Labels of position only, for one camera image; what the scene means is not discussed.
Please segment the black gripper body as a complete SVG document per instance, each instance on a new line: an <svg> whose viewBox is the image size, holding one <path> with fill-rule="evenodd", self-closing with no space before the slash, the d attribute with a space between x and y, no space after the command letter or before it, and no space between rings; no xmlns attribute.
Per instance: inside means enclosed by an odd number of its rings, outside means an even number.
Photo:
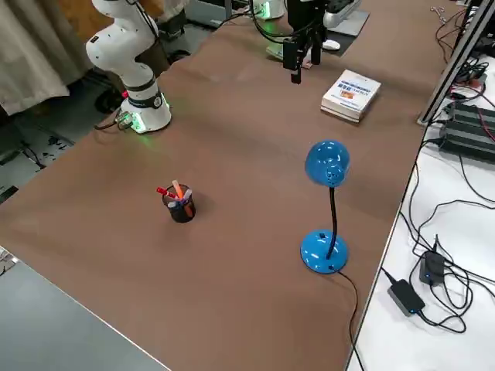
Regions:
<svg viewBox="0 0 495 371"><path fill-rule="evenodd" d="M324 11L324 1L288 0L288 23L292 27L290 36L306 31L322 18Z"/></svg>

